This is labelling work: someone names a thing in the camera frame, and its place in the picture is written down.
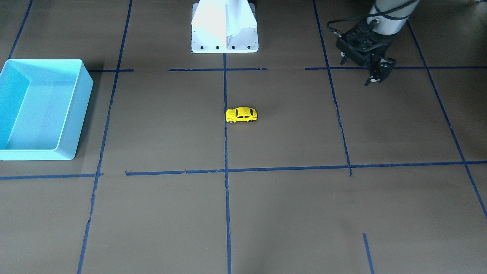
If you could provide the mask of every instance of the toy car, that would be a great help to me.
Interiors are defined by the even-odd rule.
[[[257,120],[257,111],[249,107],[229,108],[225,112],[225,119],[228,123],[253,122]]]

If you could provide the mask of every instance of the white mounting plate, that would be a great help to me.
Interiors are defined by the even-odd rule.
[[[249,6],[255,18],[255,5],[249,3]],[[198,3],[195,3],[193,5],[192,17],[194,17],[197,7]],[[199,38],[198,33],[194,30],[191,32],[191,52],[194,53],[253,53],[259,49],[257,28],[241,29],[237,35],[227,37],[227,45],[212,45],[207,43]]]

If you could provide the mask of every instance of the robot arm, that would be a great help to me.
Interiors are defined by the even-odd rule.
[[[327,28],[338,35],[337,48],[343,57],[340,64],[351,59],[357,65],[367,67],[370,76],[366,86],[371,82],[382,82],[395,65],[395,60],[386,58],[385,52],[418,3],[419,0],[375,0],[368,15],[328,22]],[[362,18],[345,34],[330,27],[332,23]]]

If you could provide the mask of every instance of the blue bin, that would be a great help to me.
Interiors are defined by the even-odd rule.
[[[0,160],[75,157],[93,80],[78,59],[10,59],[0,73]]]

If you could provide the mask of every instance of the gray floor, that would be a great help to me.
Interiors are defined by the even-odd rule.
[[[94,80],[74,160],[0,161],[0,273],[487,273],[486,3],[421,1],[364,87],[325,24],[372,1],[258,1],[226,56],[194,2],[0,1],[2,63]]]

